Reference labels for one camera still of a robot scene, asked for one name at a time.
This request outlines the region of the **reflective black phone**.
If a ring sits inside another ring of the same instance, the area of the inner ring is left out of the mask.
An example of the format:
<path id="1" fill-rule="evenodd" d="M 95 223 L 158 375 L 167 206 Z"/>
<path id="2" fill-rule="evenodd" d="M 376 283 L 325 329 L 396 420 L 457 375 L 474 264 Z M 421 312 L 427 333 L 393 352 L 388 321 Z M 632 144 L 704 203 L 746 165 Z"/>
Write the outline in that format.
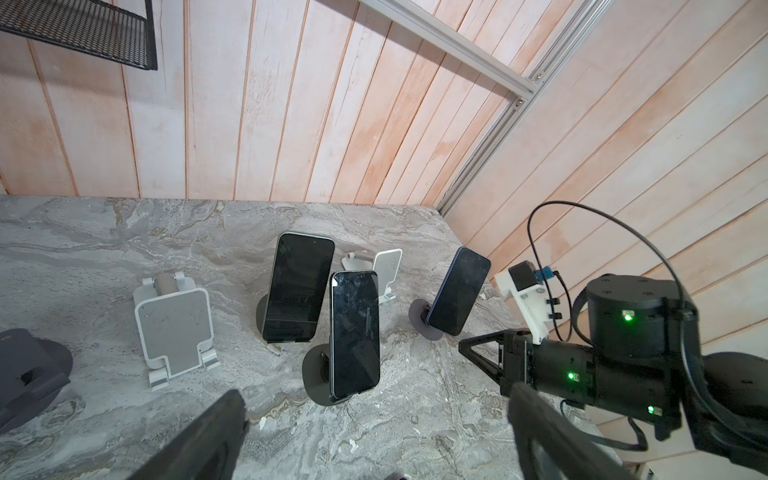
<path id="1" fill-rule="evenodd" d="M 336 401 L 380 381 L 378 276 L 372 270 L 339 271 L 330 278 L 329 388 Z"/>

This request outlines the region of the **far right phone stand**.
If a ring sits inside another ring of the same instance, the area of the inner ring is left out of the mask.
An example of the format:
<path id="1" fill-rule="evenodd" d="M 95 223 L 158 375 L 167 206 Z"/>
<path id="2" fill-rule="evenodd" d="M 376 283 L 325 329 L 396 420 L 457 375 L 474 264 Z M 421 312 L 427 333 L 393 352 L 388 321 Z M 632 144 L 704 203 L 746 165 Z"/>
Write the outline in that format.
<path id="1" fill-rule="evenodd" d="M 414 300 L 408 311 L 408 318 L 415 330 L 430 341 L 438 341 L 444 332 L 430 326 L 426 319 L 430 313 L 431 305 L 424 299 Z"/>

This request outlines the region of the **dark round centre stand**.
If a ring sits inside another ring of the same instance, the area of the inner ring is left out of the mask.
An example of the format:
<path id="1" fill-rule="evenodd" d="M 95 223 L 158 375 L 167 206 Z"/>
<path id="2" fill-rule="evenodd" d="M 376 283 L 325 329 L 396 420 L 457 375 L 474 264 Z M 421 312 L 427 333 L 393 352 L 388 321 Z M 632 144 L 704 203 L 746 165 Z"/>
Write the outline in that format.
<path id="1" fill-rule="evenodd" d="M 302 363 L 302 379 L 309 398 L 320 406 L 334 406 L 348 401 L 354 391 L 354 365 L 339 357 L 331 365 L 331 346 L 328 343 L 312 347 Z"/>

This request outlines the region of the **round black phone stand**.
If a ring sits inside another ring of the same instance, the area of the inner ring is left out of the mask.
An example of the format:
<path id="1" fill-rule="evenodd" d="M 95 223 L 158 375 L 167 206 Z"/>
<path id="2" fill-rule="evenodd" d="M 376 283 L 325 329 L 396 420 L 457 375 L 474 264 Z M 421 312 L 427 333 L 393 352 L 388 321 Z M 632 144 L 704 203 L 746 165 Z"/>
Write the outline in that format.
<path id="1" fill-rule="evenodd" d="M 70 383 L 73 355 L 63 344 L 16 328 L 1 333 L 1 434 L 42 413 Z"/>

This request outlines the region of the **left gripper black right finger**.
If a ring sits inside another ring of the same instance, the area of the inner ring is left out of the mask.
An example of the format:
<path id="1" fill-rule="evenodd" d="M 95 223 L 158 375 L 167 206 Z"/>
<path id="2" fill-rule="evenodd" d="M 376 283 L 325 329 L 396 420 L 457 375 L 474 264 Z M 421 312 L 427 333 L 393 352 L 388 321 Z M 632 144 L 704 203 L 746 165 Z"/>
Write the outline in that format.
<path id="1" fill-rule="evenodd" d="M 525 479 L 632 477 L 524 383 L 511 388 L 508 421 Z"/>

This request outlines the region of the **white folding phone stand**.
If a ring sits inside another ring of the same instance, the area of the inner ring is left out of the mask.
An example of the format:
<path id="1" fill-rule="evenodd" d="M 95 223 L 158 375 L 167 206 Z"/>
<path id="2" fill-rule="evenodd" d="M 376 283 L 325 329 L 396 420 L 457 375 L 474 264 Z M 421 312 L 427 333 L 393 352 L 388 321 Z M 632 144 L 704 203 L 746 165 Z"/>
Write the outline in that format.
<path id="1" fill-rule="evenodd" d="M 192 278 L 181 271 L 144 278 L 133 301 L 151 390 L 193 370 L 220 366 L 209 293 Z"/>

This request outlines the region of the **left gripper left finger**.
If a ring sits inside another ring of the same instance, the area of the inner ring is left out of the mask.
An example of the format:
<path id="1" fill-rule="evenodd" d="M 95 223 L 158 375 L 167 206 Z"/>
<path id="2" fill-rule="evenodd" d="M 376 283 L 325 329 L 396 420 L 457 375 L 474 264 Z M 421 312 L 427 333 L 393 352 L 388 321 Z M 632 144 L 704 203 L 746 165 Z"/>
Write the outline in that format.
<path id="1" fill-rule="evenodd" d="M 244 399 L 229 390 L 131 477 L 231 479 L 248 430 Z"/>

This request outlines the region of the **back centre phone stand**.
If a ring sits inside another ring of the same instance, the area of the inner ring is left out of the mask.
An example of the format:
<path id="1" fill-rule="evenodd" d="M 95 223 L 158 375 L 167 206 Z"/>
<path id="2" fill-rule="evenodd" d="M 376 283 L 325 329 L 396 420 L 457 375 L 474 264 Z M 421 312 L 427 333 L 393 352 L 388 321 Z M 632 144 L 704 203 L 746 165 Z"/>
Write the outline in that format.
<path id="1" fill-rule="evenodd" d="M 259 334 L 263 333 L 267 304 L 268 304 L 267 295 L 262 296 L 257 304 L 256 315 L 255 315 L 255 325 L 257 328 L 257 332 Z"/>

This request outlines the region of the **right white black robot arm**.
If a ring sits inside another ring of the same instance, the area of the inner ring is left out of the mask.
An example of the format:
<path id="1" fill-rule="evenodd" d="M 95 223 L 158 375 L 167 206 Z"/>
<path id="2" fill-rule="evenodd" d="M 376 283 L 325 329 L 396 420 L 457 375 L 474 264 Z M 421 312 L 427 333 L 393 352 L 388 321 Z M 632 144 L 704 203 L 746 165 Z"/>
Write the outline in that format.
<path id="1" fill-rule="evenodd" d="M 535 337 L 532 328 L 467 338 L 460 353 L 503 396 L 525 384 L 575 408 L 653 426 L 657 440 L 686 426 L 694 447 L 767 471 L 767 361 L 701 353 L 698 309 L 680 283 L 606 274 L 571 304 L 589 317 L 582 344 Z"/>

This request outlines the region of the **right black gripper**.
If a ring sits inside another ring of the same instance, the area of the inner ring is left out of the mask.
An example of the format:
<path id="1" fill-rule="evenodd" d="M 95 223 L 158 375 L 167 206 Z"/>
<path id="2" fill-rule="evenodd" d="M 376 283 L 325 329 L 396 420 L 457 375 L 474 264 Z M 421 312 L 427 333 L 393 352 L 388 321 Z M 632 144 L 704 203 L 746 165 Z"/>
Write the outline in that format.
<path id="1" fill-rule="evenodd" d="M 527 330 L 501 330 L 462 339 L 458 351 L 502 387 L 505 397 L 514 384 L 524 383 L 572 403 L 595 402 L 596 367 L 587 346 L 552 340 L 534 344 Z"/>

